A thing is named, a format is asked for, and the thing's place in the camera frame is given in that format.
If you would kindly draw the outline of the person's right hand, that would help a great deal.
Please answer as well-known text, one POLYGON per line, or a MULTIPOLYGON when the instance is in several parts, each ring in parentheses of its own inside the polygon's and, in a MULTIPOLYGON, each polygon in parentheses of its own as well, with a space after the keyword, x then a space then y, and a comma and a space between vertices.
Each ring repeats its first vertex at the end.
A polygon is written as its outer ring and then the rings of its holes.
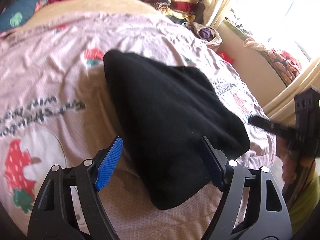
MULTIPOLYGON (((283 138, 277 137, 277 153, 276 156, 283 162, 283 174, 282 179, 285 183, 292 184, 297 177, 296 166, 297 161, 292 159, 289 155, 289 150, 287 148, 287 142, 283 138)), ((300 158, 299 164, 302 167, 310 167, 310 174, 307 178, 306 185, 309 185, 313 180, 313 175, 315 172, 315 164, 312 157, 300 158)))

